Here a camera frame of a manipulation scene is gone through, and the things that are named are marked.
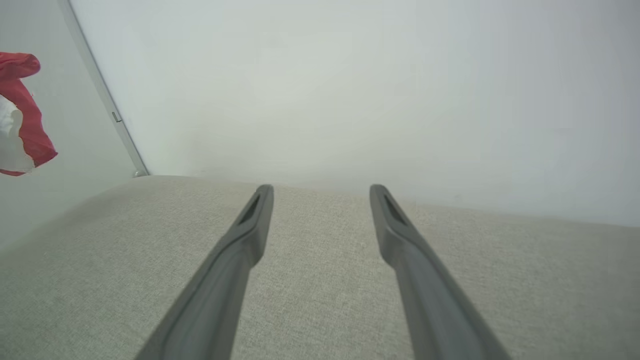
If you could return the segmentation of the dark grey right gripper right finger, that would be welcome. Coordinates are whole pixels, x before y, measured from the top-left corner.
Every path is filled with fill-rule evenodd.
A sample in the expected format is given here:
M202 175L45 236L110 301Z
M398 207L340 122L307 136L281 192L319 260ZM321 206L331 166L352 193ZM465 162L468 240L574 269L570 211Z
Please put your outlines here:
M391 192L369 189L382 259L393 268L417 360L508 360L505 347Z

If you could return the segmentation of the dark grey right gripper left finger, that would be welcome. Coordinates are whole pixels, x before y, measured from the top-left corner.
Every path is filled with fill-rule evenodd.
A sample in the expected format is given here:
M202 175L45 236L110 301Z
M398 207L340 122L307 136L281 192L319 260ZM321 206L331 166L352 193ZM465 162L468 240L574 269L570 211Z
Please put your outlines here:
M228 360L249 274L263 257L274 187L260 185L137 354L138 360Z

